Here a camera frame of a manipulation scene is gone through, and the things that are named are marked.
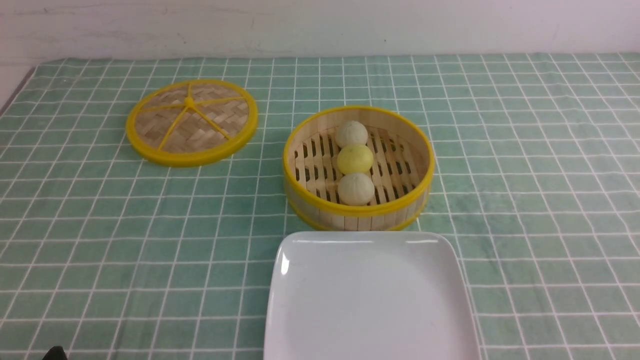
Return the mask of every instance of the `steamer basket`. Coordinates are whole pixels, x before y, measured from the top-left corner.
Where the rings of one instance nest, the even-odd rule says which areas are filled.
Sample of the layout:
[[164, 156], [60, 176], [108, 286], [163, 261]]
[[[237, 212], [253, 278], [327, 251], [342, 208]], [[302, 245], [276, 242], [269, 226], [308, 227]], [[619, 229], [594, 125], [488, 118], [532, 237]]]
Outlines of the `steamer basket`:
[[[366, 206], [340, 203], [336, 128], [357, 120], [369, 131], [374, 154], [369, 175], [376, 189]], [[289, 136], [283, 154], [284, 188], [292, 209], [320, 230], [400, 230], [420, 215], [435, 169], [433, 149], [409, 120], [387, 110], [345, 106], [315, 114]]]

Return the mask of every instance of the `white plate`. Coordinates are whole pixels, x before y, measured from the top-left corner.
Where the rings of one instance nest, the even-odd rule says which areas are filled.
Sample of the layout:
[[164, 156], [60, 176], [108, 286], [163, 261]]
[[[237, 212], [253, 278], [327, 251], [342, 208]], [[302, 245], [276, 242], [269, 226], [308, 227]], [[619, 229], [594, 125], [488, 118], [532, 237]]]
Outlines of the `white plate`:
[[264, 360], [478, 360], [449, 242], [413, 232], [304, 232], [276, 259]]

